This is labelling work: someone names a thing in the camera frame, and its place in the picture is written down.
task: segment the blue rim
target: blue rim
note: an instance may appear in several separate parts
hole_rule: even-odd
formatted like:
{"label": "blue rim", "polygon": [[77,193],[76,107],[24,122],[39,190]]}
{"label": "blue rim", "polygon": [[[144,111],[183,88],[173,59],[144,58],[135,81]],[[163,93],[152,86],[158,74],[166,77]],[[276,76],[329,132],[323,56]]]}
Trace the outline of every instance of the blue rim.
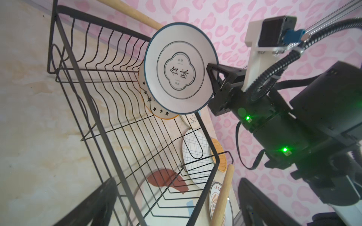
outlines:
{"label": "blue rim", "polygon": [[[196,27],[196,26],[194,26],[194,25],[191,25],[191,24],[188,24],[188,23],[184,23],[184,22],[175,22],[175,23],[167,24],[167,25],[163,26],[160,30],[158,30],[158,31],[153,35],[153,37],[151,38],[150,42],[148,43],[148,46],[147,46],[147,49],[146,49],[146,52],[145,52],[145,57],[144,57],[144,60],[143,60],[143,61],[144,61],[144,63],[143,63],[144,79],[146,80],[147,87],[148,87],[149,91],[151,92],[151,94],[152,94],[152,91],[151,91],[151,89],[150,89],[150,87],[149,87],[149,85],[148,85],[147,77],[146,77],[146,56],[147,56],[147,51],[148,51],[148,48],[149,48],[151,42],[152,42],[153,39],[156,37],[156,35],[157,35],[158,33],[160,33],[160,31],[162,31],[163,29],[165,29],[165,28],[167,28],[167,27],[169,27],[169,26],[173,26],[173,25],[186,25],[186,26],[189,26],[189,27],[192,27],[192,28],[198,30],[201,34],[203,34],[203,36],[204,36],[204,37],[206,38],[206,40],[210,43],[210,45],[211,45],[211,47],[212,47],[212,49],[213,49],[213,51],[214,51],[214,54],[215,54],[215,57],[216,57],[216,64],[219,64],[219,58],[218,58],[218,55],[217,55],[217,53],[216,53],[216,50],[215,50],[214,45],[212,44],[212,42],[211,42],[211,40],[209,39],[209,37],[208,37],[201,29],[199,29],[198,27]],[[170,111],[170,112],[172,112],[172,113],[179,114],[179,115],[187,115],[187,114],[192,114],[192,113],[195,113],[195,112],[203,109],[203,108],[210,102],[212,96],[213,96],[213,93],[211,94],[210,98],[207,100],[207,102],[206,102],[202,107],[200,107],[199,109],[197,109],[197,110],[195,110],[195,111],[189,112],[189,113],[179,113],[179,112],[171,111],[171,110],[169,110],[168,108],[166,108],[165,106],[163,106],[162,104],[160,104],[160,102],[158,102],[156,99],[155,99],[155,101],[156,101],[157,103],[159,103],[159,105],[161,105],[164,109],[166,109],[166,110],[168,110],[168,111]]]}

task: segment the plate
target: plate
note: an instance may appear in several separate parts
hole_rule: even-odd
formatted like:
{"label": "plate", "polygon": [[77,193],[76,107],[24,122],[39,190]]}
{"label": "plate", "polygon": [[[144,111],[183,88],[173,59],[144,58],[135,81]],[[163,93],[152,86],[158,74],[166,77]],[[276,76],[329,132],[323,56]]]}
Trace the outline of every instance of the plate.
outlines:
{"label": "plate", "polygon": [[[187,164],[208,156],[210,156],[210,146],[206,137],[199,131],[188,130],[182,142],[184,163]],[[214,165],[211,158],[206,158],[187,164],[185,167],[194,184],[203,189]]]}
{"label": "plate", "polygon": [[[160,169],[147,176],[147,179],[139,186],[139,189],[135,195],[136,203],[144,216],[155,204],[156,199],[160,197],[162,192],[165,191],[170,182],[174,179],[173,175],[177,175],[173,170]],[[179,175],[174,184],[168,188],[151,209],[151,212],[144,218],[147,225],[169,225],[172,221],[172,226],[185,226],[194,211],[194,201],[192,199],[192,192],[189,190],[183,178]],[[138,219],[133,211],[129,212],[132,224],[135,226],[138,224]]]}
{"label": "plate", "polygon": [[[216,207],[216,202],[218,200],[221,187],[222,187],[222,185],[219,182],[214,182],[210,189],[210,197],[209,197],[210,209],[209,210],[210,210],[211,218],[212,218],[212,215],[213,215],[215,207]],[[234,221],[234,216],[232,214],[231,203],[228,198],[228,202],[226,203],[225,214],[224,214],[222,226],[233,226],[233,221]]]}
{"label": "plate", "polygon": [[[214,144],[214,147],[215,147],[217,153],[224,152],[223,147],[221,146],[221,144],[219,143],[219,141],[217,139],[214,138],[211,141]],[[218,170],[220,172],[226,172],[226,169],[227,169],[226,155],[221,154],[221,155],[219,155],[219,158],[220,158],[220,163],[219,163]]]}
{"label": "plate", "polygon": [[180,117],[182,121],[186,124],[186,126],[188,126],[190,129],[198,129],[201,127],[199,121],[196,118],[195,113],[188,115],[180,115]]}
{"label": "plate", "polygon": [[161,119],[174,119],[178,116],[173,112],[168,111],[163,108],[159,103],[155,101],[155,98],[152,96],[148,86],[146,85],[146,80],[144,79],[144,66],[143,62],[140,65],[138,73],[138,83],[140,87],[140,93],[145,102],[146,107],[152,112],[156,117]]}
{"label": "plate", "polygon": [[208,63],[218,64],[218,56],[205,33],[187,23],[168,24],[156,32],[146,49],[147,86],[165,109],[194,113],[212,97]]}

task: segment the chinese character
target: chinese character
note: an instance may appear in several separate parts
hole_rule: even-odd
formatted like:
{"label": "chinese character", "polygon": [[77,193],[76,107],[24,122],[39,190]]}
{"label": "chinese character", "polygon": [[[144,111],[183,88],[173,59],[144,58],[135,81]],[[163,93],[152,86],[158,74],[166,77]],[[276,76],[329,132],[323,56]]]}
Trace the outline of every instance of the chinese character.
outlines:
{"label": "chinese character", "polygon": [[189,70],[186,70],[186,71],[185,71],[185,69],[182,69],[182,70],[181,70],[181,75],[180,75],[181,78],[186,78],[187,75],[189,74],[188,71],[189,71]]}
{"label": "chinese character", "polygon": [[175,66],[173,66],[170,71],[172,72],[172,74],[177,74],[177,70],[178,68],[175,68]]}

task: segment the plate logo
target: plate logo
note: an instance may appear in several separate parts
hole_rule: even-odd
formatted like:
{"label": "plate logo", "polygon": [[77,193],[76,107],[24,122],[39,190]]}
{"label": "plate logo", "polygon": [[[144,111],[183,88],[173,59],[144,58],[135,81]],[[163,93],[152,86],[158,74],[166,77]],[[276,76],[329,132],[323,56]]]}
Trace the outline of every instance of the plate logo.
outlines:
{"label": "plate logo", "polygon": [[191,85],[196,76],[195,68],[184,52],[177,52],[166,61],[164,73],[175,90],[183,90],[186,86]]}

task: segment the black wire dish rack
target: black wire dish rack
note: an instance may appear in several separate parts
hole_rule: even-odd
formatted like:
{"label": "black wire dish rack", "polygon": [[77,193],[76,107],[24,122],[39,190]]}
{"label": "black wire dish rack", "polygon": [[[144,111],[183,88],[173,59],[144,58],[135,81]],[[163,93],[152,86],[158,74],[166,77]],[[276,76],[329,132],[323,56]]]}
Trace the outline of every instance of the black wire dish rack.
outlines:
{"label": "black wire dish rack", "polygon": [[[109,217],[111,224],[123,226],[153,225],[148,222],[148,216],[168,218],[170,225],[175,222],[194,225],[208,196],[219,157],[200,115],[196,113],[212,154],[203,153],[194,162],[202,163],[215,156],[216,163],[208,170],[208,176],[204,176],[205,171],[188,173],[190,169],[186,170],[180,152],[188,127],[180,117],[163,120],[146,107],[140,94],[138,71],[149,41],[150,37],[58,5],[55,0],[47,70],[56,75],[55,80],[61,85],[102,186],[112,184],[109,178],[114,178],[117,183],[115,204],[105,205],[102,211],[107,210],[108,214],[102,214],[103,217]],[[159,174],[161,179],[157,181],[153,172],[161,169],[167,170]],[[203,189],[193,183],[191,174],[207,178]],[[157,191],[150,188],[147,180],[150,175],[156,181]],[[143,182],[151,190],[150,197],[141,189]],[[96,192],[105,190],[100,187],[91,195],[92,198],[98,197]],[[141,191],[141,197],[146,201],[143,209],[134,198],[137,191]],[[180,205],[184,199],[192,199],[193,204]],[[66,224],[70,215],[79,219],[83,213],[85,218],[93,219],[89,215],[94,212],[89,211],[89,206],[85,207],[87,203],[90,202],[81,203],[58,225]],[[185,209],[189,214],[180,216]]]}

